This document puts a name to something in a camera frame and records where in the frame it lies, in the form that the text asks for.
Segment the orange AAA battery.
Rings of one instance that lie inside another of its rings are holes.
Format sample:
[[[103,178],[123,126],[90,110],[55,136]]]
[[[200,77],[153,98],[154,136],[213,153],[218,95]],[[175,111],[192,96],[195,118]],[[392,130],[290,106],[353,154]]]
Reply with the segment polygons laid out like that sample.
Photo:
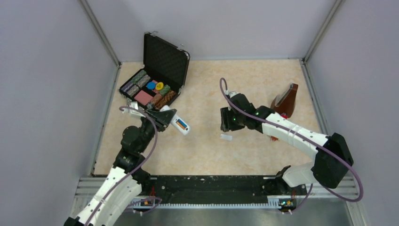
[[[177,124],[179,127],[181,127],[182,129],[186,129],[186,128],[187,128],[186,124],[185,124],[184,122],[182,122],[181,120],[177,120],[177,121],[176,121],[176,124]]]

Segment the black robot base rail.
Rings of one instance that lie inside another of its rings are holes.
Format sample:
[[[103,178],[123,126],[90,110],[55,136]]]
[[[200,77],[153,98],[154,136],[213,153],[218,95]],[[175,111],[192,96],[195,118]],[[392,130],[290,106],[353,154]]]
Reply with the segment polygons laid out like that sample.
[[[159,197],[159,208],[268,208],[295,209],[305,185],[289,187],[273,176],[153,175],[134,202]]]

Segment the white remote control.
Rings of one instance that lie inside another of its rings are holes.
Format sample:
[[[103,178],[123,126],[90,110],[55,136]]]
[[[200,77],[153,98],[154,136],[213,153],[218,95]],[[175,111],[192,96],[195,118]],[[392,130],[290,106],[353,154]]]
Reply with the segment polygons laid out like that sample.
[[[191,131],[191,127],[186,123],[178,114],[177,110],[170,108],[170,106],[165,105],[160,109],[161,112],[167,112],[166,122],[162,122],[163,127],[168,127],[169,125],[174,126],[180,133],[187,135]]]

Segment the white battery cover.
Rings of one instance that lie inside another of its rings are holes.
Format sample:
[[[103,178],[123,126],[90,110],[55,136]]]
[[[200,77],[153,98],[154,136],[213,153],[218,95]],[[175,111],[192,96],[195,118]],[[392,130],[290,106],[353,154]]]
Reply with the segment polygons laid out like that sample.
[[[231,135],[221,134],[220,138],[227,141],[232,141],[233,137]]]

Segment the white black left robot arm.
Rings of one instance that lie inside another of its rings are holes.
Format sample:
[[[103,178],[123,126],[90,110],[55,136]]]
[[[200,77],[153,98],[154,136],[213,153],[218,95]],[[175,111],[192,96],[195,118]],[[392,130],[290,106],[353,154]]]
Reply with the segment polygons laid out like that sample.
[[[151,141],[158,140],[176,116],[176,109],[164,111],[140,110],[121,106],[141,119],[141,126],[126,127],[122,133],[121,150],[108,176],[85,208],[75,217],[68,217],[66,226],[112,226],[131,201],[150,191],[150,174],[142,169],[149,157],[142,154]]]

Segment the blue AAA battery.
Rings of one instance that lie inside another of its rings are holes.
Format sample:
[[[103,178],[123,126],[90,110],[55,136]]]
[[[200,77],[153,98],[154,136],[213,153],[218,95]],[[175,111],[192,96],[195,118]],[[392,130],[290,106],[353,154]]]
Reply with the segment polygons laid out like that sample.
[[[176,122],[183,130],[187,130],[187,125],[182,121]]]

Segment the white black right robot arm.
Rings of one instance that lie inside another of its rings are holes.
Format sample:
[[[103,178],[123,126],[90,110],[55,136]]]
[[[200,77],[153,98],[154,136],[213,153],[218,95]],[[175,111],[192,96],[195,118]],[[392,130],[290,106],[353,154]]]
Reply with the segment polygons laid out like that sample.
[[[288,194],[298,185],[311,183],[337,188],[348,172],[347,165],[353,165],[342,135],[320,134],[290,122],[271,108],[263,105],[255,108],[239,92],[230,92],[226,97],[229,106],[221,108],[222,131],[256,130],[287,142],[311,158],[311,162],[282,170],[281,178],[276,181],[280,193]]]

